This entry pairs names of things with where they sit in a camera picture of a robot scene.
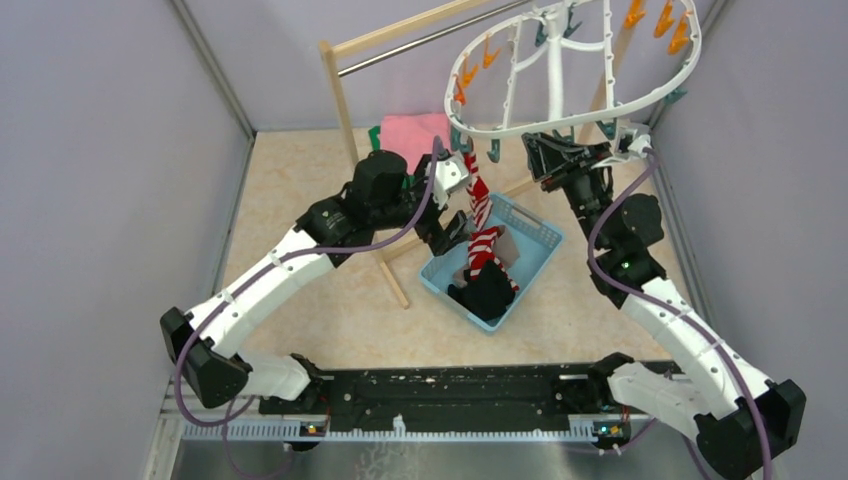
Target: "wall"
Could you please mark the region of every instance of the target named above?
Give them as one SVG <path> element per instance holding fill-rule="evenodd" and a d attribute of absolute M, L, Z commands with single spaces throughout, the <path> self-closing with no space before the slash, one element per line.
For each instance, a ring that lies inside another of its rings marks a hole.
<path fill-rule="evenodd" d="M 165 1 L 0 6 L 0 478 L 138 478 L 246 138 Z"/>
<path fill-rule="evenodd" d="M 846 17 L 845 2 L 734 2 L 657 133 L 712 320 L 807 393 L 785 455 L 798 479 L 848 470 Z"/>
<path fill-rule="evenodd" d="M 447 3 L 447 0 L 187 0 L 187 3 L 254 128 L 286 130 L 333 128 L 337 125 L 332 95 L 318 53 L 319 41 L 338 44 Z M 473 13 L 491 10 L 506 3 L 509 0 L 492 1 L 384 48 L 400 45 L 469 18 Z M 553 1 L 538 3 L 547 5 Z M 621 24 L 629 3 L 612 2 L 615 28 Z M 695 3 L 703 18 L 713 0 L 696 0 Z M 601 2 L 593 2 L 576 11 L 575 21 L 584 21 L 584 24 L 573 39 L 601 40 L 600 7 Z M 617 97 L 622 101 L 648 93 L 676 73 L 683 54 L 669 56 L 666 53 L 671 33 L 661 40 L 653 37 L 654 25 L 662 7 L 663 2 L 647 2 L 648 13 L 639 24 L 618 73 Z M 485 28 L 517 15 L 522 9 L 526 10 L 527 7 L 512 10 L 345 77 L 343 82 L 354 124 L 365 127 L 376 125 L 386 114 L 443 111 L 442 98 L 447 77 L 457 55 Z M 526 44 L 532 50 L 535 31 L 527 33 L 529 41 Z M 340 68 L 382 51 L 378 48 L 355 59 L 340 62 Z M 599 55 L 587 54 L 565 57 L 567 111 L 580 113 L 588 109 L 602 71 L 600 59 Z M 539 64 L 540 67 L 544 65 L 544 61 Z M 479 74 L 475 80 L 477 85 L 469 90 L 480 92 L 481 102 L 473 102 L 482 105 L 482 111 L 477 112 L 478 117 L 491 121 L 492 118 L 500 118 L 494 117 L 491 109 L 497 108 L 500 112 L 506 77 L 495 80 L 498 74 L 491 71 L 486 72 L 486 75 L 493 80 L 491 88 L 480 90 L 479 84 L 484 82 L 481 79 L 485 75 Z M 544 70 L 526 71 L 519 77 L 518 85 L 519 101 L 516 102 L 515 120 L 547 117 L 547 95 L 538 94 L 547 91 Z M 645 120 L 648 113 L 640 112 L 633 118 Z"/>

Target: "blue plastic basket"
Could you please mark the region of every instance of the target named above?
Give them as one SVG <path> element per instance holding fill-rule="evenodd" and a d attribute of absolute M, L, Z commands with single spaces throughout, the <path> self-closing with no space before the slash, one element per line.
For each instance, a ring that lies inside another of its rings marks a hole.
<path fill-rule="evenodd" d="M 565 239 L 565 235 L 559 228 L 543 221 L 503 195 L 494 193 L 490 195 L 490 199 L 492 214 L 485 227 L 506 225 L 515 239 L 515 246 L 520 254 L 518 260 L 508 270 L 510 277 L 515 280 L 520 289 L 506 313 L 490 325 L 448 296 L 447 289 L 453 282 L 453 274 L 468 262 L 468 242 L 457 245 L 442 256 L 431 258 L 421 269 L 418 277 L 428 290 L 462 317 L 467 318 L 485 332 L 494 333 L 503 325 L 504 320 L 509 317 L 536 281 L 539 273 L 551 261 L 554 252 Z"/>

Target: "beige tabletop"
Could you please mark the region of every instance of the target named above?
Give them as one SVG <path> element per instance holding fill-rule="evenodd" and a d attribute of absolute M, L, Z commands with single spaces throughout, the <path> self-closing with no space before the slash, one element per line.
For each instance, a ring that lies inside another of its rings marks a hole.
<path fill-rule="evenodd" d="M 367 132 L 355 132 L 360 154 Z M 520 139 L 504 140 L 501 161 L 482 156 L 482 177 L 498 192 L 527 175 Z M 614 169 L 616 193 L 644 165 Z M 226 266 L 225 284 L 261 260 L 309 205 L 339 191 L 351 166 L 335 130 L 260 133 L 250 163 Z M 651 185 L 641 191 L 651 193 Z M 308 284 L 269 316 L 244 349 L 300 353 L 321 368 L 504 365 L 590 362 L 614 351 L 637 359 L 668 354 L 639 325 L 598 294 L 586 265 L 586 240 L 565 195 L 533 188 L 515 200 L 566 235 L 553 260 L 512 316 L 487 335 L 430 294 L 418 279 L 429 260 L 421 245 L 390 264 L 411 306 L 400 308 L 372 255 L 358 255 Z M 467 208 L 465 194 L 451 199 Z M 666 239 L 654 257 L 684 293 L 679 265 Z"/>

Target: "wooden frame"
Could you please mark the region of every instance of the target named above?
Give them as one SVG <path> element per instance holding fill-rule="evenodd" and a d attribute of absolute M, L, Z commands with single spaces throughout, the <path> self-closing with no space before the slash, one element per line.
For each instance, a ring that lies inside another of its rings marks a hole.
<path fill-rule="evenodd" d="M 436 22 L 450 18 L 452 16 L 467 12 L 473 8 L 485 5 L 492 0 L 453 0 L 439 7 L 433 8 L 418 15 L 409 17 L 405 20 L 393 23 L 383 28 L 366 33 L 352 40 L 342 42 L 338 45 L 330 45 L 326 41 L 319 44 L 321 58 L 324 63 L 324 69 L 327 74 L 327 79 L 330 82 L 330 88 L 333 92 L 333 98 L 336 104 L 336 115 L 339 121 L 339 128 L 342 133 L 342 140 L 345 145 L 345 150 L 350 159 L 351 165 L 356 165 L 360 160 L 359 152 L 356 148 L 356 141 L 353 137 L 353 125 L 350 120 L 350 111 L 348 109 L 347 100 L 345 99 L 344 88 L 342 87 L 341 76 L 339 75 L 338 61 L 361 53 L 365 50 L 383 45 L 387 42 L 395 40 L 404 35 L 414 33 L 426 27 L 433 25 Z M 624 55 L 630 46 L 630 40 L 633 37 L 633 29 L 627 29 L 622 26 L 620 34 L 616 38 L 613 46 L 613 69 L 617 69 L 624 59 Z M 598 88 L 592 100 L 590 111 L 599 109 L 605 100 L 604 77 L 598 83 Z M 594 125 L 583 125 L 578 135 L 579 142 L 585 142 L 592 134 Z M 516 182 L 513 186 L 504 190 L 503 194 L 508 197 L 514 197 L 526 192 L 534 185 L 530 178 Z M 380 266 L 380 270 L 386 277 L 386 281 L 392 288 L 398 303 L 404 309 L 409 308 L 409 299 L 401 289 L 400 284 L 392 272 L 389 262 L 411 251 L 416 246 L 421 245 L 418 238 L 414 234 L 408 234 L 403 239 L 396 242 L 391 247 L 374 252 L 374 258 Z"/>

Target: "pink cloth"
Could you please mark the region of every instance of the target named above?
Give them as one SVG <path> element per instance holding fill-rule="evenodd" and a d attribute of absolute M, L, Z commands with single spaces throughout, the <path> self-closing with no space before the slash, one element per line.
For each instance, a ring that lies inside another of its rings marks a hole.
<path fill-rule="evenodd" d="M 450 122 L 444 113 L 424 115 L 388 115 L 380 125 L 380 148 L 399 154 L 406 160 L 407 173 L 415 171 L 421 155 L 433 149 L 433 137 L 447 145 Z"/>

